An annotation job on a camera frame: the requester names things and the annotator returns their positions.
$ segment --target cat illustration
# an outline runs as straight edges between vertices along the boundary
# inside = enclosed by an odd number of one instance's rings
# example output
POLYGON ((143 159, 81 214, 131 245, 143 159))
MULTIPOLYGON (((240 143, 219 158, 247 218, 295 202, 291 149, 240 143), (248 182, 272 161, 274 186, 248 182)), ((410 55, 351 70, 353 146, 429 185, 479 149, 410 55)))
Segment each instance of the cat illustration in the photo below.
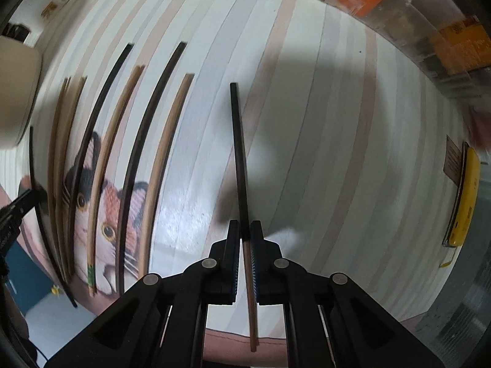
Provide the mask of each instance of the cat illustration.
MULTIPOLYGON (((101 140, 96 132, 92 133, 90 143, 83 160, 82 176, 77 194, 75 210, 75 268, 79 277, 87 283, 87 227, 90 194, 94 181, 95 168, 101 150, 101 140)), ((64 182, 64 199, 68 209, 68 198, 72 188, 75 167, 70 168, 64 182)), ((126 231, 125 250, 125 287, 132 286, 138 279, 138 240, 143 218, 143 207, 148 184, 134 184, 130 213, 126 231)), ((119 206, 122 190, 118 190, 107 179, 102 183, 102 193, 96 226, 95 277, 97 289, 105 294, 116 290, 115 243, 119 206)))

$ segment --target striped floor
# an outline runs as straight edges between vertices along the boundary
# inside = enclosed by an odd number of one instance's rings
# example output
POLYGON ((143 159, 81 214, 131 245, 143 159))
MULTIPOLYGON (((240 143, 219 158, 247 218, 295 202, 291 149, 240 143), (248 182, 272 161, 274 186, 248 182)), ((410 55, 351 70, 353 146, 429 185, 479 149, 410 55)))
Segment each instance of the striped floor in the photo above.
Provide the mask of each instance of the striped floor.
MULTIPOLYGON (((87 76, 70 137, 73 165, 92 104, 134 43, 102 108, 104 134, 134 65, 145 65, 111 152, 118 189, 146 104, 179 41, 188 43, 154 116, 137 180, 148 181, 185 73, 195 73, 160 190, 150 271, 181 272, 237 218, 228 84, 238 82, 249 206, 285 257, 315 273, 343 271, 399 320, 428 309, 452 266, 441 247, 456 187, 445 139, 464 138, 458 106, 385 39, 315 0, 71 0, 36 47, 43 71, 31 124, 46 186, 48 134, 64 77, 87 76)), ((28 174, 27 142, 0 151, 13 199, 28 174)), ((282 312, 259 308, 261 336, 284 337, 282 312)), ((248 334, 237 303, 211 307, 208 327, 248 334)))

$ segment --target cat ear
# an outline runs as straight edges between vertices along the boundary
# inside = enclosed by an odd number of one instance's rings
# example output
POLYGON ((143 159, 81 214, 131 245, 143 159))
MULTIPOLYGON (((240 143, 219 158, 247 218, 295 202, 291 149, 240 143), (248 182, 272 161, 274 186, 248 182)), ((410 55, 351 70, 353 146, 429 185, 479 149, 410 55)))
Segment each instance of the cat ear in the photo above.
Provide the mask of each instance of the cat ear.
POLYGON ((145 198, 147 196, 148 184, 146 182, 137 182, 133 187, 131 194, 129 223, 133 224, 135 230, 139 230, 143 220, 143 208, 145 207, 145 198))
POLYGON ((101 139, 99 134, 95 131, 92 133, 87 148, 87 153, 83 159, 83 166, 89 170, 95 170, 97 160, 99 159, 99 152, 101 151, 101 139))

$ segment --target cat picture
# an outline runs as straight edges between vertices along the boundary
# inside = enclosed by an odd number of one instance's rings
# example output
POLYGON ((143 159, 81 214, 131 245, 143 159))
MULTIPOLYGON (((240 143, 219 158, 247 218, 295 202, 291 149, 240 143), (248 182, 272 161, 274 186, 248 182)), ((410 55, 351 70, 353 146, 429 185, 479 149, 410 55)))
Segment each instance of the cat picture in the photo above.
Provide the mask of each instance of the cat picture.
MULTIPOLYGON (((77 194, 77 206, 75 209, 75 233, 74 237, 74 257, 75 272, 77 276, 86 284, 87 276, 87 228, 88 215, 90 206, 90 195, 92 192, 92 183, 96 169, 97 160, 101 150, 100 136, 93 132, 90 143, 83 160, 82 176, 77 194)), ((72 189, 75 167, 72 166, 64 180, 63 189, 63 212, 65 217, 65 228, 68 216, 68 200, 72 189)), ((19 195, 26 189, 30 188, 30 177, 25 176, 19 184, 19 195)), ((128 289, 139 278, 138 276, 138 243, 141 230, 141 221, 143 218, 143 208, 148 184, 146 182, 136 182, 133 187, 131 197, 130 213, 126 231, 126 250, 125 250, 125 287, 128 289)), ((43 222, 45 228, 49 231, 50 224, 48 217, 48 208, 46 203, 46 191, 38 185, 43 200, 41 201, 41 210, 43 213, 43 222)), ((121 204, 122 190, 118 190, 115 185, 105 179, 102 183, 101 199, 96 226, 95 240, 95 277, 97 290, 111 295, 116 292, 116 273, 115 273, 115 245, 116 229, 118 224, 119 207, 121 204)), ((35 216, 32 217, 33 228, 37 228, 35 216)))

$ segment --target sticker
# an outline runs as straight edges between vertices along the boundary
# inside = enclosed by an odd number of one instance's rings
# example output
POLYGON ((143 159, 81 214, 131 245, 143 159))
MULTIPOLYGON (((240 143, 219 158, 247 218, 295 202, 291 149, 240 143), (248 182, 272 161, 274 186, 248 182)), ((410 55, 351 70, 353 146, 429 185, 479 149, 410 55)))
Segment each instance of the sticker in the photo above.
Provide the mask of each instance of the sticker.
POLYGON ((45 19, 48 19, 53 12, 55 12, 56 8, 58 8, 58 5, 55 3, 51 2, 48 5, 46 5, 46 8, 43 9, 43 12, 41 12, 41 16, 45 19))
POLYGON ((458 146, 447 136, 447 150, 445 153, 445 163, 443 172, 458 186, 462 168, 462 153, 458 146))

